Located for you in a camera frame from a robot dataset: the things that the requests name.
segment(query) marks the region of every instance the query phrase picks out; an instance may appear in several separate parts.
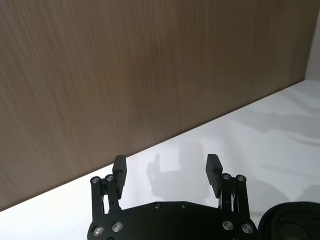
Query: screw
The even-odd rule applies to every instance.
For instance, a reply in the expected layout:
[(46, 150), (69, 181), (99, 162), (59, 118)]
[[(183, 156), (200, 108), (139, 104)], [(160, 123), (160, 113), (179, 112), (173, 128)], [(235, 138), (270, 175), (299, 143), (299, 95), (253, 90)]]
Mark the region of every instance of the screw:
[(95, 177), (94, 179), (92, 179), (92, 182), (95, 184), (97, 182), (99, 182), (99, 178), (98, 177)]
[(107, 179), (108, 181), (111, 181), (112, 179), (114, 179), (114, 176), (108, 175), (108, 176), (106, 176), (106, 179)]
[(227, 173), (224, 173), (224, 174), (223, 174), (223, 178), (224, 178), (224, 179), (230, 179), (231, 176), (230, 176), (229, 174), (227, 174)]
[(246, 180), (246, 177), (243, 176), (243, 175), (238, 175), (238, 176), (236, 176), (236, 178), (237, 178), (239, 181), (244, 181), (244, 180)]
[(113, 225), (112, 225), (112, 231), (114, 231), (115, 233), (116, 232), (119, 232), (119, 231), (121, 231), (121, 229), (123, 228), (124, 226), (123, 226), (123, 224), (121, 223), (121, 222), (119, 222), (119, 221), (117, 221), (117, 222), (115, 222)]
[(242, 224), (241, 228), (246, 234), (252, 234), (254, 232), (253, 227), (249, 223)]
[(156, 203), (156, 204), (154, 205), (154, 207), (155, 207), (155, 209), (159, 209), (159, 208), (161, 208), (161, 205), (160, 205), (160, 203)]
[(231, 231), (234, 229), (234, 225), (231, 221), (223, 221), (222, 226), (227, 231)]
[(102, 226), (96, 226), (92, 231), (92, 235), (100, 236), (103, 232), (104, 232), (104, 228)]

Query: white surface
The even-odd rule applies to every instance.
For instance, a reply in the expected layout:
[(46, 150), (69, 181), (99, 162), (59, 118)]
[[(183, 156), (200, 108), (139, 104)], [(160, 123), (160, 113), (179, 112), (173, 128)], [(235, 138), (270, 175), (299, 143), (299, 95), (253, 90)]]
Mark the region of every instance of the white surface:
[[(189, 201), (217, 207), (205, 172), (210, 153), (224, 172), (247, 177), (256, 224), (276, 204), (319, 202), (320, 81), (305, 80), (127, 158), (120, 206)], [(110, 165), (0, 212), (0, 239), (86, 240), (89, 180), (111, 172)]]
[(320, 13), (314, 31), (305, 78), (320, 80)]

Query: wooden wall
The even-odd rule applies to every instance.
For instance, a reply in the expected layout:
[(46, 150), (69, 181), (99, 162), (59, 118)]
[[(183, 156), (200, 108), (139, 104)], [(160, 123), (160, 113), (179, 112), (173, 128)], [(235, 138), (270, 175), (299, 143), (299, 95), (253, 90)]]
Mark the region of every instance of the wooden wall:
[(0, 1), (0, 209), (301, 81), (318, 3)]

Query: wood grain panel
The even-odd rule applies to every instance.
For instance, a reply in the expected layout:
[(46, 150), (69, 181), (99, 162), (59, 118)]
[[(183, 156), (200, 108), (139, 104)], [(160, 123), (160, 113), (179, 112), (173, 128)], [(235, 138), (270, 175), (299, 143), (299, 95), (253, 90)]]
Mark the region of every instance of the wood grain panel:
[(304, 78), (317, 0), (0, 2), (0, 209)]

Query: black object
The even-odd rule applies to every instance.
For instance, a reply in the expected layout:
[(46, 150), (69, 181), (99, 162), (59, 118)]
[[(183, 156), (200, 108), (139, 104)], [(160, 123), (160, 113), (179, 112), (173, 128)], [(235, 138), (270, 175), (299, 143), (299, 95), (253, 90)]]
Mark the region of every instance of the black object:
[[(185, 201), (153, 202), (125, 210), (119, 207), (125, 184), (126, 158), (117, 156), (112, 172), (93, 177), (92, 223), (88, 240), (255, 240), (258, 231), (249, 218), (246, 178), (222, 174), (215, 154), (209, 154), (206, 173), (219, 208)], [(104, 211), (108, 195), (109, 213)]]
[[(218, 208), (185, 201), (153, 202), (122, 210), (118, 200), (126, 181), (124, 155), (116, 156), (112, 173), (93, 177), (92, 223), (88, 240), (319, 240), (320, 204), (289, 202), (268, 210), (258, 231), (250, 219), (246, 177), (223, 173), (215, 154), (205, 171)], [(104, 195), (109, 212), (105, 214)]]

